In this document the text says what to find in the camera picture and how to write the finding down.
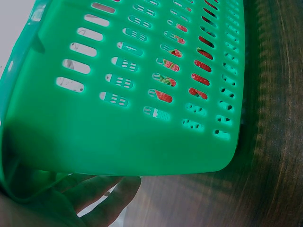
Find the table surface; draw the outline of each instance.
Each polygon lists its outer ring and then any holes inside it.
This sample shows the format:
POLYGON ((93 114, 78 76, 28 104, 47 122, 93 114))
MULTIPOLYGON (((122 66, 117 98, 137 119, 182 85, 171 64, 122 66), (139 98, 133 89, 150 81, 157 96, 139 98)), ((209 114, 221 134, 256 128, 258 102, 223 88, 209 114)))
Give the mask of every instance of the table surface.
POLYGON ((145 177, 125 227, 303 226, 303 1, 248 0, 245 124, 222 171, 145 177))

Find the finger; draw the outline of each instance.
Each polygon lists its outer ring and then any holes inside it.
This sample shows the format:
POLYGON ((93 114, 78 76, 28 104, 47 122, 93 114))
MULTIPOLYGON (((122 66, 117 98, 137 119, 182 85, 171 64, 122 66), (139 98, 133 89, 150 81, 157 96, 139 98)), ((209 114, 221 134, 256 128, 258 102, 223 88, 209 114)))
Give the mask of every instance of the finger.
POLYGON ((95 176, 64 192, 64 195, 71 202, 76 213, 79 213, 84 208, 98 201, 121 179, 122 177, 120 176, 95 176))
POLYGON ((113 192, 82 220, 88 227, 107 227, 133 200, 141 184, 140 177, 125 177, 113 192))
POLYGON ((72 174, 72 175, 65 177, 58 184, 56 184, 54 186, 54 189, 59 192, 65 192, 65 191, 77 186, 82 181, 88 180, 94 176, 95 175, 72 174))

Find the red object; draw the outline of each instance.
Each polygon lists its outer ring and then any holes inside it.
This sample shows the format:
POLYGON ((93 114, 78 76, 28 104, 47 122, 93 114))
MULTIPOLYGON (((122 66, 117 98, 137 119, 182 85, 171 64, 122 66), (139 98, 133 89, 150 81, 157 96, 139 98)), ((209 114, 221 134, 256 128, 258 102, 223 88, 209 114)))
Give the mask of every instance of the red object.
POLYGON ((170 69, 172 65, 173 63, 171 61, 166 61, 164 67, 170 69))
POLYGON ((209 13, 210 15, 212 15, 213 17, 217 18, 217 16, 215 14, 213 14, 211 11, 209 11, 206 8, 203 8, 205 10, 205 12, 209 13))
POLYGON ((172 78, 169 78, 169 81, 170 81, 172 87, 174 87, 177 84, 176 81, 172 78))
POLYGON ((187 32, 187 28, 180 24, 177 24, 177 29, 181 30, 182 32, 187 32))
POLYGON ((212 71, 212 69, 208 65, 205 65, 204 63, 200 62, 199 60, 195 60, 194 64, 196 66, 200 67, 201 69, 206 70, 208 72, 212 71))
POLYGON ((158 91, 158 90, 155 90, 156 91, 156 94, 157 94, 157 97, 159 100, 162 100, 164 102, 167 102, 167 103, 171 103, 172 102, 172 97, 164 92, 161 92, 161 91, 158 91))
POLYGON ((182 57, 181 52, 178 51, 177 49, 173 50, 171 53, 172 53, 173 55, 176 55, 177 57, 182 57))
POLYGON ((213 47, 214 48, 214 45, 213 43, 211 43, 210 41, 204 39, 202 36, 199 36, 199 40, 207 45, 209 45, 210 47, 213 47))
POLYGON ((176 71, 178 72, 180 70, 180 67, 178 65, 174 65, 172 68, 171 68, 173 71, 176 71))
POLYGON ((180 43, 180 44, 184 44, 185 43, 185 40, 182 39, 181 37, 177 37, 177 39, 178 39, 178 43, 180 43))
POLYGON ((196 89, 196 92, 201 96, 201 98, 203 98, 203 99, 205 99, 205 100, 208 99, 207 94, 205 94, 204 92, 199 91, 199 90, 197 90, 197 89, 196 89))
POLYGON ((204 16, 202 16, 202 19, 203 19, 204 21, 206 21, 207 23, 211 22, 209 19, 207 19, 207 18, 204 17, 204 16))
POLYGON ((200 96, 200 97, 203 98, 204 100, 207 100, 207 99, 208 99, 207 94, 205 94, 204 92, 199 91, 199 90, 197 90, 197 89, 194 89, 194 88, 190 88, 190 89, 189 89, 189 93, 191 93, 191 94, 194 95, 194 96, 200 96))
POLYGON ((205 57, 207 57, 207 58, 209 58, 211 60, 214 59, 213 56, 210 53, 206 52, 206 51, 199 50, 198 53, 202 54, 203 56, 205 56, 205 57))
POLYGON ((218 8, 216 6, 214 6, 213 4, 209 3, 207 0, 204 0, 209 6, 213 7, 215 10, 218 10, 218 8))
POLYGON ((209 81, 208 81, 207 79, 205 79, 205 78, 199 76, 198 74, 193 73, 193 74, 191 74, 191 77, 192 77, 195 81, 197 81, 197 82, 199 82, 199 83, 201 83, 201 84, 204 84, 204 85, 206 85, 206 86, 209 86, 209 81))
POLYGON ((193 95, 193 96, 196 96, 198 93, 196 92, 196 89, 194 88, 190 88, 189 89, 189 92, 193 95))

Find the white wall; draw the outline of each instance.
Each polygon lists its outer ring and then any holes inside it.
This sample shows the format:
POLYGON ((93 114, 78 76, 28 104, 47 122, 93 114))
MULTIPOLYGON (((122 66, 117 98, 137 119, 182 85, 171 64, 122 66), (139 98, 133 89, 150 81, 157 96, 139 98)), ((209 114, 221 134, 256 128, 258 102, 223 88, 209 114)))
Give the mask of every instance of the white wall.
POLYGON ((0 0, 0 78, 35 0, 0 0))

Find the green plastic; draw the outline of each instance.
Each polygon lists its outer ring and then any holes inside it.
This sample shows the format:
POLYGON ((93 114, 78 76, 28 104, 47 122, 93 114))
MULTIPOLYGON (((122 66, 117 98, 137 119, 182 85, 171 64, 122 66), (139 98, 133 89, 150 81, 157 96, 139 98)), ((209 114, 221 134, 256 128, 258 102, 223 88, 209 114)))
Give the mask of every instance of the green plastic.
POLYGON ((62 176, 52 173, 210 172, 224 168, 235 152, 244 82, 243 2, 98 1, 108 6, 103 10, 94 2, 36 1, 0 81, 0 181, 17 199, 62 176), (88 21, 96 17, 103 25, 88 21), (88 38, 83 28, 103 36, 88 38), (89 56, 79 53, 81 44, 93 48, 89 56), (181 57, 172 54, 175 49, 181 57), (77 62, 87 65, 84 73, 76 71, 77 62), (202 93, 192 95, 192 87, 202 93), (159 98, 159 91, 170 96, 159 98), (33 177, 15 174, 20 168, 43 177, 34 184, 33 177), (34 190, 15 193, 11 180, 26 177, 25 187, 34 190))

